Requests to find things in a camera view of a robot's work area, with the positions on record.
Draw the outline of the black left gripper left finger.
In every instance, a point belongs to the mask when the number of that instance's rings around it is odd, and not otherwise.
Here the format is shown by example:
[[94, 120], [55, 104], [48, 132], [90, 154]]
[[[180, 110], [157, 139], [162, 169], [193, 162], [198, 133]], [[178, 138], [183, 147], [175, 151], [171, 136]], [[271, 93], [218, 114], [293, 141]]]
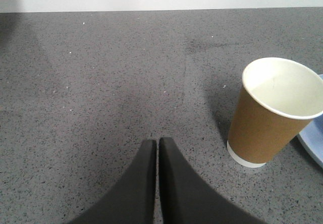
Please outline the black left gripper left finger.
[[156, 141], [144, 140], [121, 178], [70, 223], [153, 223]]

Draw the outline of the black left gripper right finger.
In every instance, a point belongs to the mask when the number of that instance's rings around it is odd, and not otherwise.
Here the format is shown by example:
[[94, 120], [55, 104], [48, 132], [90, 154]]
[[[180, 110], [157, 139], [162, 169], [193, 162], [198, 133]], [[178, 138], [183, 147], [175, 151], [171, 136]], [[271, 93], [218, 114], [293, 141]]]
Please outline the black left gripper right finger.
[[172, 138], [160, 138], [158, 161], [164, 223], [262, 223], [212, 189]]

